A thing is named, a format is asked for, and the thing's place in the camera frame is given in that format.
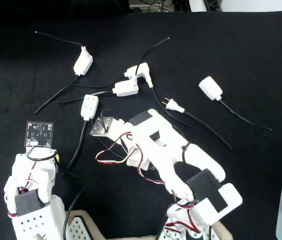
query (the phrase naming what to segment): white plastic plug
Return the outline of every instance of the white plastic plug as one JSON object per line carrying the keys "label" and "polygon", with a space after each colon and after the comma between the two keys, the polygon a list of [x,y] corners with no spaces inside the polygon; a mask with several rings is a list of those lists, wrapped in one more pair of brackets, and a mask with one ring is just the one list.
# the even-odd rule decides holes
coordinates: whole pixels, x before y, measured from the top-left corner
{"label": "white plastic plug", "polygon": [[97,107],[99,104],[98,96],[86,94],[83,99],[81,116],[85,121],[93,119],[96,115]]}
{"label": "white plastic plug", "polygon": [[178,111],[179,113],[184,113],[185,109],[183,107],[180,107],[176,101],[174,101],[172,98],[168,99],[168,98],[164,98],[165,100],[167,100],[168,102],[162,102],[165,105],[166,109],[169,110],[173,110],[173,111]]}
{"label": "white plastic plug", "polygon": [[136,79],[137,77],[133,77],[130,80],[117,82],[112,89],[113,93],[118,97],[137,94],[139,92],[139,87]]}
{"label": "white plastic plug", "polygon": [[212,77],[207,76],[199,83],[199,87],[208,96],[212,101],[221,99],[222,89],[219,85],[213,80]]}
{"label": "white plastic plug", "polygon": [[153,88],[152,79],[150,76],[150,69],[146,62],[141,63],[138,69],[136,65],[128,68],[124,73],[124,76],[129,79],[136,77],[135,80],[137,80],[140,77],[143,77],[146,83],[148,84],[149,88]]}
{"label": "white plastic plug", "polygon": [[85,75],[93,62],[92,56],[88,53],[85,46],[81,47],[81,54],[76,60],[73,70],[75,75]]}

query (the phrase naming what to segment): black circuit board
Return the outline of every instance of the black circuit board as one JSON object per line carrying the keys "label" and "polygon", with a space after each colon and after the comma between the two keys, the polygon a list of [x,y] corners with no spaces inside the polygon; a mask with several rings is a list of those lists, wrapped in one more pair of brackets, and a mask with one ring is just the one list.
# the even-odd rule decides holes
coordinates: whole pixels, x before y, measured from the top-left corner
{"label": "black circuit board", "polygon": [[53,122],[27,121],[25,147],[32,146],[31,142],[38,142],[39,147],[52,146]]}

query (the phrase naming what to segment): black cable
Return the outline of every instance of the black cable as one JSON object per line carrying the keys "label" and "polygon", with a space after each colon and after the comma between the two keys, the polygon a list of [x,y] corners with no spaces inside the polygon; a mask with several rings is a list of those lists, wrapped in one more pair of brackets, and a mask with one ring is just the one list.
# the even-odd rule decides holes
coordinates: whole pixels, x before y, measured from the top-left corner
{"label": "black cable", "polygon": [[210,127],[207,123],[205,123],[204,121],[202,121],[200,118],[192,115],[191,113],[184,111],[184,114],[188,115],[190,118],[196,120],[198,123],[202,124],[203,126],[205,126],[207,129],[209,129],[215,136],[217,136],[225,145],[228,146],[229,149],[233,149],[232,146],[219,134],[217,133],[212,127]]}
{"label": "black cable", "polygon": [[61,39],[61,38],[59,38],[59,37],[56,37],[56,36],[53,36],[53,35],[50,35],[50,34],[47,34],[47,33],[44,33],[44,32],[40,32],[40,31],[34,31],[34,33],[35,33],[35,34],[41,34],[41,35],[44,35],[44,36],[47,36],[47,37],[56,39],[56,40],[59,40],[59,41],[64,42],[64,43],[79,45],[80,47],[83,47],[83,44],[80,43],[80,42],[77,42],[77,41],[64,40],[64,39]]}
{"label": "black cable", "polygon": [[77,193],[77,195],[75,196],[75,198],[73,199],[69,210],[67,211],[66,215],[65,215],[65,220],[64,220],[64,224],[63,224],[63,240],[67,240],[67,236],[66,236],[66,229],[67,229],[67,224],[68,224],[68,220],[71,214],[72,209],[74,208],[76,202],[78,201],[79,197],[81,196],[81,194],[84,192],[84,190],[86,189],[88,183],[86,182],[83,187],[81,188],[81,190]]}
{"label": "black cable", "polygon": [[112,86],[113,84],[115,84],[117,81],[119,81],[120,79],[122,79],[124,77],[125,76],[120,76],[116,80],[114,80],[113,82],[106,84],[106,85],[103,85],[103,86],[91,86],[91,85],[81,85],[81,84],[71,84],[71,86],[77,87],[77,88],[87,88],[87,89],[104,89],[104,88]]}
{"label": "black cable", "polygon": [[151,47],[150,49],[148,49],[147,51],[145,51],[145,53],[142,55],[141,57],[141,60],[139,61],[139,63],[137,64],[136,66],[136,69],[135,69],[135,74],[134,75],[137,75],[138,73],[138,69],[139,69],[139,66],[140,64],[142,63],[142,61],[146,58],[146,56],[153,50],[155,49],[156,47],[160,46],[161,44],[165,43],[166,41],[169,41],[170,40],[170,37],[166,37],[165,39],[163,39],[162,41],[159,41],[156,45],[154,45],[153,47]]}
{"label": "black cable", "polygon": [[[159,5],[155,5],[155,4],[149,3],[149,2],[144,1],[144,0],[140,0],[140,2],[145,3],[145,4],[148,4],[148,5],[150,5],[150,6],[158,7],[158,8],[161,7],[161,6],[159,6]],[[165,7],[163,7],[163,9],[166,10],[167,12],[171,13],[171,11],[168,10],[168,9],[166,9]]]}
{"label": "black cable", "polygon": [[211,232],[212,232],[212,226],[209,226],[209,240],[211,240]]}
{"label": "black cable", "polygon": [[[94,92],[94,93],[88,93],[89,95],[93,95],[93,96],[97,96],[97,95],[102,95],[102,94],[110,94],[113,93],[112,90],[109,91],[99,91],[99,92]],[[85,96],[80,96],[74,99],[70,99],[70,100],[64,100],[64,101],[56,101],[56,104],[69,104],[69,103],[74,103],[80,100],[83,100],[85,98]]]}
{"label": "black cable", "polygon": [[232,114],[236,115],[239,119],[245,121],[246,123],[252,125],[252,126],[255,126],[257,128],[261,128],[261,129],[265,129],[265,130],[268,130],[268,131],[272,131],[272,128],[270,127],[267,127],[267,126],[261,126],[261,125],[257,125],[257,124],[254,124],[253,122],[245,119],[243,116],[240,116],[238,113],[236,113],[231,107],[229,107],[224,101],[222,101],[222,99],[219,100],[219,102],[225,106],[226,109],[228,109]]}
{"label": "black cable", "polygon": [[83,139],[85,137],[85,133],[86,133],[86,129],[87,129],[87,124],[88,124],[88,121],[85,120],[84,123],[83,123],[82,131],[81,131],[81,136],[80,136],[77,148],[76,148],[76,150],[74,152],[74,155],[73,155],[72,159],[70,160],[70,162],[66,166],[65,171],[62,173],[61,178],[63,178],[64,175],[70,170],[70,168],[72,167],[73,163],[75,162],[75,160],[78,157],[78,154],[79,154],[79,152],[81,150],[81,147],[82,147]]}
{"label": "black cable", "polygon": [[64,88],[62,88],[61,90],[59,90],[56,94],[54,94],[52,97],[50,97],[45,103],[43,103],[37,110],[35,110],[34,114],[38,114],[46,105],[48,105],[49,103],[51,103],[54,99],[57,98],[57,96],[59,96],[61,93],[63,93],[66,89],[71,87],[71,84],[73,84],[77,79],[79,78],[78,75],[75,76],[75,78],[73,79],[73,81],[66,85]]}
{"label": "black cable", "polygon": [[35,148],[39,148],[41,146],[33,146],[26,154],[26,157],[32,161],[35,161],[35,162],[41,162],[41,161],[45,161],[45,160],[49,160],[49,159],[53,159],[57,154],[58,152],[55,150],[54,153],[50,156],[46,156],[46,157],[43,157],[43,158],[34,158],[34,157],[30,157],[29,155],[32,153],[33,149]]}
{"label": "black cable", "polygon": [[100,121],[101,121],[101,125],[102,125],[102,127],[103,127],[104,131],[107,133],[107,132],[108,132],[108,130],[109,130],[109,128],[106,126],[106,124],[105,124],[105,120],[104,120],[104,117],[103,117],[103,115],[105,114],[105,112],[110,112],[110,109],[108,109],[108,108],[103,109],[103,110],[101,111],[101,113],[100,113]]}
{"label": "black cable", "polygon": [[171,113],[169,113],[169,112],[166,110],[166,108],[161,105],[161,102],[159,101],[159,99],[158,99],[158,97],[157,97],[157,94],[156,94],[156,92],[155,92],[155,90],[154,90],[153,87],[151,88],[151,90],[152,90],[152,92],[153,92],[153,95],[154,95],[154,97],[155,97],[155,100],[157,101],[157,103],[159,104],[159,106],[163,109],[163,111],[165,111],[166,114],[168,114],[173,120],[177,121],[178,123],[180,123],[180,124],[182,124],[182,125],[184,125],[184,126],[186,126],[186,127],[189,127],[189,128],[192,127],[191,125],[189,125],[189,124],[187,124],[187,123],[185,123],[185,122],[182,122],[182,121],[178,120],[177,118],[175,118],[173,115],[171,115]]}
{"label": "black cable", "polygon": [[[109,146],[106,145],[98,136],[96,136],[96,139],[97,139],[106,149],[109,148]],[[111,149],[109,149],[109,151],[110,151],[111,153],[113,153],[114,155],[116,155],[116,156],[117,156],[118,158],[120,158],[120,159],[124,159],[124,158],[125,158],[125,157],[123,157],[123,156],[117,154],[116,152],[112,151]]]}

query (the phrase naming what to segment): metal plate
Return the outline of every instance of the metal plate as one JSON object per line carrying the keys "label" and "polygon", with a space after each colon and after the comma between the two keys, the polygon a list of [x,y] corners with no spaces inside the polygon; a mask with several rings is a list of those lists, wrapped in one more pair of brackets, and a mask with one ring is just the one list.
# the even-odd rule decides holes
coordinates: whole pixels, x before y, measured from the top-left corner
{"label": "metal plate", "polygon": [[[103,117],[104,125],[109,128],[111,126],[113,120],[113,116],[105,116]],[[90,135],[92,136],[105,136],[107,135],[106,131],[104,130],[101,124],[101,118],[97,117],[93,127],[90,131]]]}

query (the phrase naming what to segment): black tablecloth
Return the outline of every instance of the black tablecloth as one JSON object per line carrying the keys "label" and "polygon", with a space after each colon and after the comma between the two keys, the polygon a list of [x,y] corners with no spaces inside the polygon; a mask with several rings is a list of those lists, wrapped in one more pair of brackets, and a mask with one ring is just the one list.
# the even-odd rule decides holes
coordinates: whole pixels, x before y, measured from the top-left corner
{"label": "black tablecloth", "polygon": [[[151,13],[99,20],[0,23],[0,239],[14,238],[3,187],[15,155],[25,150],[26,121],[54,122],[52,145],[63,166],[77,147],[83,125],[80,102],[52,103],[33,115],[41,103],[73,79],[73,65],[80,53],[78,46],[34,35],[34,30],[84,43],[94,62],[79,82],[91,85],[113,81],[135,65],[146,49],[170,36],[169,42],[146,59],[157,94],[175,99],[206,121],[232,144],[233,151],[186,116],[173,112],[193,128],[171,120],[145,82],[140,82],[136,95],[101,96],[99,109],[109,108],[126,121],[150,108],[163,114],[223,166],[224,183],[233,183],[242,195],[243,204],[222,219],[234,238],[276,239],[282,186],[282,12]],[[206,76],[221,86],[230,106],[273,131],[251,127],[209,100],[198,87]],[[93,92],[72,89],[60,99]],[[94,156],[102,149],[86,134],[72,172],[83,176],[88,186],[75,209],[91,214],[106,238],[156,234],[172,196],[164,186],[138,176],[134,167],[97,164]],[[176,170],[184,180],[197,172],[182,164]],[[158,177],[155,171],[145,174]],[[53,192],[68,209],[81,186],[71,177],[58,177]]]}

